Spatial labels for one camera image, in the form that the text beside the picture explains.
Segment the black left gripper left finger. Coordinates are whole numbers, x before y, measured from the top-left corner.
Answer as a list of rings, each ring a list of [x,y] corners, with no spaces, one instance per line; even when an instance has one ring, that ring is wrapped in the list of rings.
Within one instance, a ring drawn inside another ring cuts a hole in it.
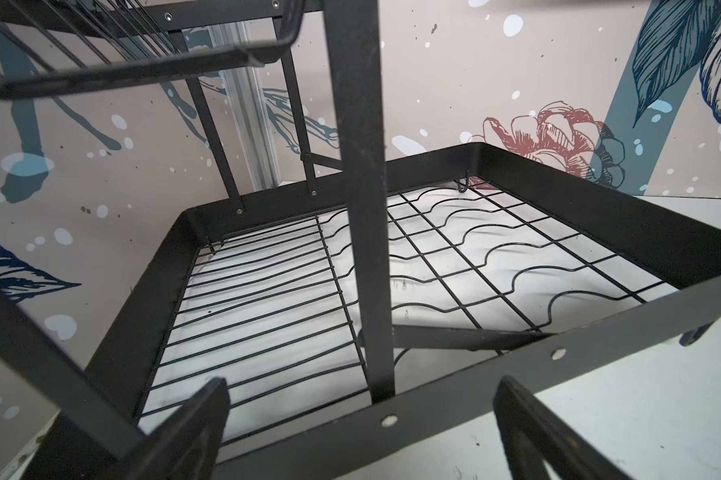
[[[228,384],[214,377],[100,479],[208,479],[216,465],[226,418]]]

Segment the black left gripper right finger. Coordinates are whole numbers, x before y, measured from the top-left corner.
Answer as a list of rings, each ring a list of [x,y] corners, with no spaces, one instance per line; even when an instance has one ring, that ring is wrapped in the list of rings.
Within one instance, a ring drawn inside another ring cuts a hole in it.
[[[626,479],[628,476],[510,376],[493,400],[504,454],[514,479]]]

